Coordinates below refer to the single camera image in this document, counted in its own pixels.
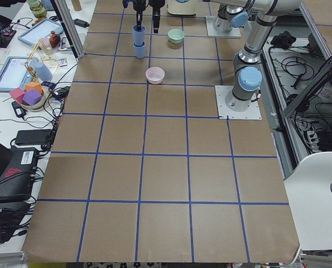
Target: toy block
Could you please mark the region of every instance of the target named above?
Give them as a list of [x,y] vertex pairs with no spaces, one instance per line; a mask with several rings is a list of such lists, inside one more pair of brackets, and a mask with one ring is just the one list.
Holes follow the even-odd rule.
[[12,99],[14,99],[18,104],[21,104],[23,102],[23,96],[25,95],[25,91],[21,88],[16,88],[9,92]]
[[31,89],[25,93],[23,96],[23,100],[30,106],[36,104],[42,98],[42,94],[40,94],[35,89]]
[[40,94],[43,94],[42,85],[38,82],[29,82],[29,83],[25,84],[25,89],[26,89],[26,91],[29,91],[31,89],[35,89]]

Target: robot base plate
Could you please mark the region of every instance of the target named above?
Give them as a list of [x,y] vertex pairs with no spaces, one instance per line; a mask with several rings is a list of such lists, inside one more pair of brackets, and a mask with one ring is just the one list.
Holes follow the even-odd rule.
[[214,29],[214,21],[216,20],[215,16],[206,16],[206,29],[208,31],[209,37],[223,37],[223,38],[230,38],[230,39],[240,39],[242,35],[240,34],[239,28],[232,28],[230,32],[219,32]]
[[233,90],[233,86],[230,85],[216,85],[216,104],[218,105],[219,119],[242,119],[242,120],[261,120],[261,113],[259,104],[257,102],[250,103],[249,108],[244,112],[237,112],[230,109],[225,103],[225,97],[230,91]]

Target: pink bowl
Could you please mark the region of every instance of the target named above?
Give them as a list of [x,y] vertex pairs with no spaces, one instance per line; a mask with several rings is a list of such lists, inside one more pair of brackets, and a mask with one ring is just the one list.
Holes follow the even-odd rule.
[[146,78],[151,84],[160,84],[165,77],[165,71],[160,67],[151,67],[146,70]]

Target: small bowl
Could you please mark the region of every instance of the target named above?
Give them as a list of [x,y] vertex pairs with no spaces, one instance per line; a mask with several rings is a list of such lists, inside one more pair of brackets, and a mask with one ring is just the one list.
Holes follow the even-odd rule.
[[168,32],[168,40],[173,44],[182,43],[184,32],[180,29],[172,29]]
[[21,106],[23,109],[25,109],[27,111],[38,112],[43,109],[43,104],[45,103],[45,100],[46,100],[46,93],[43,90],[43,95],[42,95],[41,99],[39,100],[39,102],[37,102],[34,105],[27,105],[27,104],[21,103]]
[[165,77],[165,71],[160,67],[151,67],[146,70],[146,78],[151,84],[160,84]]

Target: gray floor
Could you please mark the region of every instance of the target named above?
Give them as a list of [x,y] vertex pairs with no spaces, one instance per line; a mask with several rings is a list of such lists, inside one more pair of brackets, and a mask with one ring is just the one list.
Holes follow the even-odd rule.
[[11,20],[14,19],[16,14],[19,12],[23,3],[17,3],[12,5],[11,7],[0,7],[0,15],[10,18]]

